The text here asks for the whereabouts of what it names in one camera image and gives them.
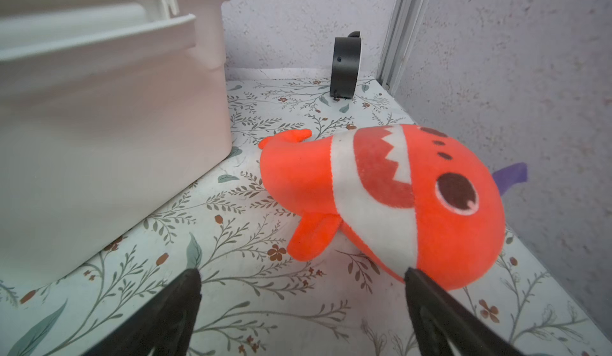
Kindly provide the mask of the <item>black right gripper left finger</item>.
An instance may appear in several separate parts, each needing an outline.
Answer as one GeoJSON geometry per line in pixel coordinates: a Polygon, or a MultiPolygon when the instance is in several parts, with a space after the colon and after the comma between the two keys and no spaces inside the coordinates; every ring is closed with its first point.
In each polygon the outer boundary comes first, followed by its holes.
{"type": "Polygon", "coordinates": [[[185,355],[201,299],[201,276],[189,268],[86,354],[185,355]]]}

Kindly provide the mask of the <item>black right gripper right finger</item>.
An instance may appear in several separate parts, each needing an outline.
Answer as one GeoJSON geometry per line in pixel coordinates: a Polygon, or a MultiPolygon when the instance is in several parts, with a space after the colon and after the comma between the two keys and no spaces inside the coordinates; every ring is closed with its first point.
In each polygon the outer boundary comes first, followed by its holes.
{"type": "Polygon", "coordinates": [[[422,355],[520,355],[427,274],[409,268],[406,303],[422,355]]]}

